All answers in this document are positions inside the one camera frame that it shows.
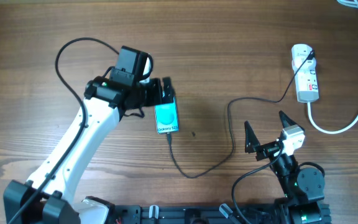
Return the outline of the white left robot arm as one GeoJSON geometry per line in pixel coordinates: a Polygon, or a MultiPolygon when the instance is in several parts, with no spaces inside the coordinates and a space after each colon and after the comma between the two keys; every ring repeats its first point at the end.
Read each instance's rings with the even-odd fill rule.
{"type": "Polygon", "coordinates": [[[109,223],[114,204],[97,197],[73,203],[79,181],[104,138],[128,110],[174,101],[170,78],[150,78],[153,58],[123,46],[115,66],[88,82],[80,109],[55,149],[25,183],[4,191],[8,223],[109,223]]]}

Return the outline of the smartphone with teal screen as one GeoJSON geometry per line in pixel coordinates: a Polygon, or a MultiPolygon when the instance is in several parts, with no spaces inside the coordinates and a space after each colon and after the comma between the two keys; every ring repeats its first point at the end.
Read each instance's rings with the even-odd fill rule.
{"type": "Polygon", "coordinates": [[[173,133],[179,131],[179,121],[176,99],[173,103],[155,106],[155,120],[159,134],[173,133]]]}

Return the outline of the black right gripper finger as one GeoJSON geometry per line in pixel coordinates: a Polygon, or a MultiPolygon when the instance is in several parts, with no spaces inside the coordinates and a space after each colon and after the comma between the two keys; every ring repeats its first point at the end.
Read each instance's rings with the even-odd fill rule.
{"type": "Polygon", "coordinates": [[[244,123],[246,141],[245,141],[245,152],[257,152],[260,149],[260,142],[252,129],[252,126],[248,121],[244,123]]]}
{"type": "Polygon", "coordinates": [[[284,128],[297,125],[297,123],[287,116],[283,111],[279,111],[279,118],[284,128]]]}

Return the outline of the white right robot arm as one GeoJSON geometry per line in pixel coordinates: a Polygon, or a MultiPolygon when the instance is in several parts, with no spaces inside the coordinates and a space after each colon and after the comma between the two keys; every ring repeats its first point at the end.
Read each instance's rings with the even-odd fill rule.
{"type": "Polygon", "coordinates": [[[257,223],[331,223],[331,212],[324,204],[323,168],[313,162],[299,164],[294,153],[305,140],[305,130],[283,111],[279,112],[283,129],[278,139],[261,144],[250,123],[244,123],[245,152],[255,153],[258,161],[268,159],[276,175],[284,197],[271,205],[248,209],[246,215],[255,212],[257,223]]]}

